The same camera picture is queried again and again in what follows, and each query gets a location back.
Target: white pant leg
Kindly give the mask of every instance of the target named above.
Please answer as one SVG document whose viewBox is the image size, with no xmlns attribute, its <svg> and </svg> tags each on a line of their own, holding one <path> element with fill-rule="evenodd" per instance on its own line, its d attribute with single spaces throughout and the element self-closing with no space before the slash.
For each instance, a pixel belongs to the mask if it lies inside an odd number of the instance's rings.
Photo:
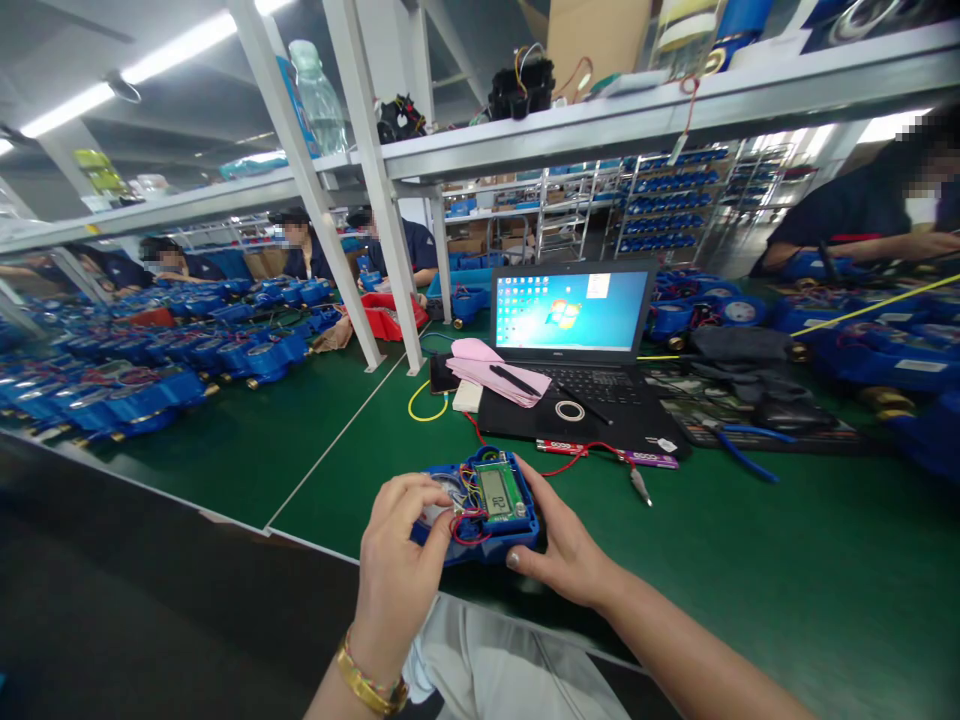
<svg viewBox="0 0 960 720">
<path fill-rule="evenodd" d="M 421 631 L 421 655 L 460 720 L 629 720 L 582 650 L 441 597 Z"/>
</svg>

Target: laptop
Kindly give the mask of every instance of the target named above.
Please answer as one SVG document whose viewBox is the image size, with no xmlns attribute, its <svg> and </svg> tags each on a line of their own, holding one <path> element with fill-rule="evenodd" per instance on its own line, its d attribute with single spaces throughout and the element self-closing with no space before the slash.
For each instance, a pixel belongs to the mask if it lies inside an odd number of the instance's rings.
<svg viewBox="0 0 960 720">
<path fill-rule="evenodd" d="M 485 392 L 480 430 L 689 455 L 683 431 L 637 367 L 658 269 L 656 260 L 494 269 L 490 346 L 507 363 L 548 375 L 552 382 L 532 408 Z"/>
</svg>

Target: gold bracelet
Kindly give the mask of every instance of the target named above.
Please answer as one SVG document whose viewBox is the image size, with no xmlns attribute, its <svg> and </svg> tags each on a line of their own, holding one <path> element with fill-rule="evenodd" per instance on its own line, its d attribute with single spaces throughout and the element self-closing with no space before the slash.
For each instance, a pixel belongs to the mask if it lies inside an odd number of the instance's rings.
<svg viewBox="0 0 960 720">
<path fill-rule="evenodd" d="M 340 641 L 340 647 L 337 650 L 337 667 L 340 668 L 340 675 L 347 683 L 347 686 L 353 691 L 360 701 L 377 715 L 390 717 L 403 710 L 407 704 L 407 692 L 409 687 L 403 678 L 394 687 L 390 699 L 384 699 L 375 689 L 372 681 L 364 677 L 360 668 L 347 652 L 347 636 L 343 636 Z"/>
</svg>

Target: hand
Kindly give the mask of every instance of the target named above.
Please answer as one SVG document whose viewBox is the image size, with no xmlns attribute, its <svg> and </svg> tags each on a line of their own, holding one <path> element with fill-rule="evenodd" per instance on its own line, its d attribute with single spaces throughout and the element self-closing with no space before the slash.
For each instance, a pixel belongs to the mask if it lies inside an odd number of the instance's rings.
<svg viewBox="0 0 960 720">
<path fill-rule="evenodd" d="M 414 521 L 428 505 L 449 507 L 453 501 L 429 475 L 393 478 L 380 488 L 360 543 L 360 593 L 350 651 L 357 667 L 379 685 L 399 679 L 440 586 L 451 512 L 434 521 L 423 547 L 410 540 Z"/>
<path fill-rule="evenodd" d="M 960 251 L 960 237 L 951 233 L 924 232 L 883 238 L 887 256 L 901 260 L 927 260 Z"/>
<path fill-rule="evenodd" d="M 507 554 L 507 567 L 549 585 L 570 602 L 598 608 L 612 591 L 620 572 L 543 476 L 519 455 L 517 463 L 533 492 L 537 511 L 546 521 L 547 552 L 541 555 L 517 546 Z"/>
</svg>

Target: ceiling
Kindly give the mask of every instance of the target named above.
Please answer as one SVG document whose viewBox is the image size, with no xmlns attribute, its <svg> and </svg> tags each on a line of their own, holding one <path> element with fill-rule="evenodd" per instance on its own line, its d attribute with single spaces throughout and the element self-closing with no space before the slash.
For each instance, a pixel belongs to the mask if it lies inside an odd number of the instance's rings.
<svg viewBox="0 0 960 720">
<path fill-rule="evenodd" d="M 514 48 L 532 42 L 517 0 L 438 2 L 461 30 L 470 71 L 483 87 L 510 61 Z M 549 14 L 549 0 L 528 4 Z M 0 122 L 22 126 L 224 6 L 224 0 L 4 0 Z M 317 46 L 345 106 L 322 0 L 297 0 L 274 17 L 285 43 L 304 38 Z M 428 44 L 434 81 L 462 71 L 429 21 Z M 237 144 L 271 133 L 273 127 L 236 36 L 139 90 L 139 105 L 112 100 L 83 116 L 126 177 L 159 172 L 180 187 L 191 187 L 206 182 L 202 173 L 216 177 L 229 160 L 276 148 L 272 135 Z M 434 103 L 442 124 L 467 120 L 479 107 L 466 82 L 437 88 Z M 76 193 L 39 147 L 18 147 L 0 157 L 0 176 L 42 219 L 82 210 Z"/>
</svg>

